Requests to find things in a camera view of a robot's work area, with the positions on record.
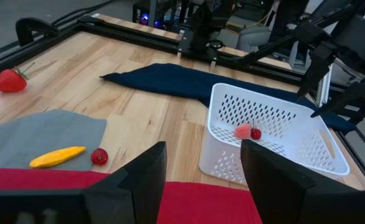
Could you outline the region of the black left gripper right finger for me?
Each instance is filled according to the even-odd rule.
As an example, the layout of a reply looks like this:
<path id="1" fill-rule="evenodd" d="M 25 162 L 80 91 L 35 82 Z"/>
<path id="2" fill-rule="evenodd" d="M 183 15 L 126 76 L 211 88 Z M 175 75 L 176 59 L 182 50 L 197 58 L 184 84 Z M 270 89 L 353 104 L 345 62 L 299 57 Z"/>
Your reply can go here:
<path id="1" fill-rule="evenodd" d="M 241 164 L 263 223 L 365 224 L 365 191 L 248 139 L 241 143 Z"/>

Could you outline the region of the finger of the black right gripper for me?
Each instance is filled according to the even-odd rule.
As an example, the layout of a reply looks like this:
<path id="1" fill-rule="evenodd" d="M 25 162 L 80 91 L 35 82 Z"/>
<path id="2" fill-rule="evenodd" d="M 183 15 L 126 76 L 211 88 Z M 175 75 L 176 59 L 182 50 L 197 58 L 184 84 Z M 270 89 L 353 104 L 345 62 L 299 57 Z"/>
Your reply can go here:
<path id="1" fill-rule="evenodd" d="M 365 118 L 365 82 L 356 82 L 344 92 L 318 108 L 311 117 L 323 115 L 329 111 L 349 118 L 349 122 L 359 124 Z"/>
<path id="2" fill-rule="evenodd" d="M 336 45 L 332 42 L 321 42 L 313 51 L 310 52 L 312 60 L 309 68 L 305 72 L 298 97 L 304 97 L 314 89 L 320 80 L 330 71 L 329 66 L 335 58 Z"/>

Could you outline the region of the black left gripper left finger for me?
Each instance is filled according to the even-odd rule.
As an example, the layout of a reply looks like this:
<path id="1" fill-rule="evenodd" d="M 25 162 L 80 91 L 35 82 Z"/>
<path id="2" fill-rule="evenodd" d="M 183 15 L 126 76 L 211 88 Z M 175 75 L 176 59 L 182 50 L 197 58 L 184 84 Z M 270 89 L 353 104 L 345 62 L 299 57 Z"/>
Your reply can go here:
<path id="1" fill-rule="evenodd" d="M 0 223 L 156 223 L 166 165 L 161 141 L 89 187 L 0 190 Z"/>

